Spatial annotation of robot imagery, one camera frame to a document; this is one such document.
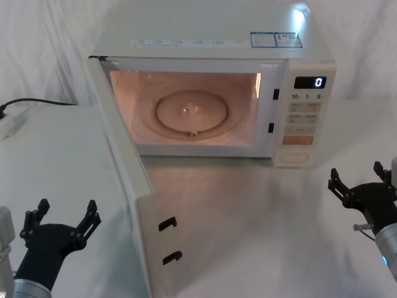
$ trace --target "white table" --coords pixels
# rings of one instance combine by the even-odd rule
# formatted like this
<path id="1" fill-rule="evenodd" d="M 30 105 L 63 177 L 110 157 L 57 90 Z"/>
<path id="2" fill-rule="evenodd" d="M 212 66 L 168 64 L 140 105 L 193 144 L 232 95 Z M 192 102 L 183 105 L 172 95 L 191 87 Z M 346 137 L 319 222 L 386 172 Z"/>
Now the white table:
<path id="1" fill-rule="evenodd" d="M 184 256 L 202 251 L 179 261 L 184 278 L 171 283 L 178 298 L 394 297 L 397 284 L 376 245 L 352 231 L 364 217 L 343 208 L 327 183 L 333 167 L 350 187 L 378 181 L 373 162 L 389 168 L 397 156 L 396 115 L 397 102 L 330 103 L 313 169 L 144 158 L 156 192 L 167 198 L 160 216 L 178 214 Z M 53 296 L 145 297 L 96 111 L 34 108 L 26 120 L 0 142 L 0 205 L 10 208 L 16 232 L 43 197 L 51 205 L 43 223 L 77 225 L 90 199 L 102 218 L 87 247 L 65 259 Z M 12 248 L 16 268 L 26 248 L 20 238 Z"/>

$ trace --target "white fabric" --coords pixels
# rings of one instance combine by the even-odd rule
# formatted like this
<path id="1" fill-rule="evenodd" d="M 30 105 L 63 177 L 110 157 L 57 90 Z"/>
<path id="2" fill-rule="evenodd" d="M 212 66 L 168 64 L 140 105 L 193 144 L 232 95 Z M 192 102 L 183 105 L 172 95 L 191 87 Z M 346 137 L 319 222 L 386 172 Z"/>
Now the white fabric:
<path id="1" fill-rule="evenodd" d="M 28 96 L 91 103 L 85 60 L 117 2 L 1 0 L 0 103 Z M 336 59 L 332 99 L 396 98 L 397 1 L 309 0 L 308 4 Z"/>

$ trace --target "control panel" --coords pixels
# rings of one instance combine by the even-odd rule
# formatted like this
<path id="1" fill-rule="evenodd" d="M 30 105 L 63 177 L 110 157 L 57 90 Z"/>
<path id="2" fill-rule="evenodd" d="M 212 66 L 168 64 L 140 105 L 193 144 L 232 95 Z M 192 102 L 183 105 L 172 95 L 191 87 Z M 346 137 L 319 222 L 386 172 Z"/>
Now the control panel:
<path id="1" fill-rule="evenodd" d="M 334 64 L 288 62 L 279 110 L 275 166 L 312 165 L 335 72 Z"/>

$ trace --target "white microwave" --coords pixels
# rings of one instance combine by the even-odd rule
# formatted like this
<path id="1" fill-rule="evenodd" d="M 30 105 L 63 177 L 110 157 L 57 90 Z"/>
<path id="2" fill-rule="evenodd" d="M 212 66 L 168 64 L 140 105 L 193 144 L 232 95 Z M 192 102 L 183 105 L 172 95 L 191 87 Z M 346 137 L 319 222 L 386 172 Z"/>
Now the white microwave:
<path id="1" fill-rule="evenodd" d="M 186 243 L 159 223 L 140 155 L 310 166 L 336 73 L 303 4 L 122 1 L 87 65 L 154 298 L 170 297 Z"/>

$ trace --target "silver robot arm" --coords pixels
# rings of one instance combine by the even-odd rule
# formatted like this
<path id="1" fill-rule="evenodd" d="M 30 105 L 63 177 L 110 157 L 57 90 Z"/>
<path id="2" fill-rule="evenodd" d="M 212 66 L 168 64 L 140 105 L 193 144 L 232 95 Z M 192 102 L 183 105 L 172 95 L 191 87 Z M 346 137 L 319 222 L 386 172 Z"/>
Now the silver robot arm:
<path id="1" fill-rule="evenodd" d="M 7 207 L 0 207 L 0 298 L 14 296 L 14 278 L 8 257 L 11 251 L 9 245 L 13 239 L 15 239 L 15 231 L 11 212 Z"/>
<path id="2" fill-rule="evenodd" d="M 391 162 L 391 185 L 397 188 L 397 158 Z M 384 227 L 376 234 L 375 243 L 397 282 L 397 219 L 395 223 Z"/>
<path id="3" fill-rule="evenodd" d="M 348 188 L 339 178 L 336 169 L 331 170 L 328 188 L 342 201 L 348 209 L 363 213 L 368 223 L 354 225 L 354 230 L 375 241 L 383 262 L 389 268 L 397 282 L 397 158 L 391 163 L 391 170 L 383 169 L 376 161 L 374 171 L 382 180 L 380 183 L 366 183 Z M 363 230 L 372 230 L 375 238 Z"/>
<path id="4" fill-rule="evenodd" d="M 51 290 L 64 259 L 82 250 L 100 224 L 97 206 L 91 200 L 86 215 L 77 227 L 60 224 L 40 225 L 50 205 L 42 199 L 38 209 L 25 213 L 20 237 L 28 248 L 15 276 L 8 254 L 15 239 L 11 213 L 0 207 L 0 298 L 51 298 Z"/>

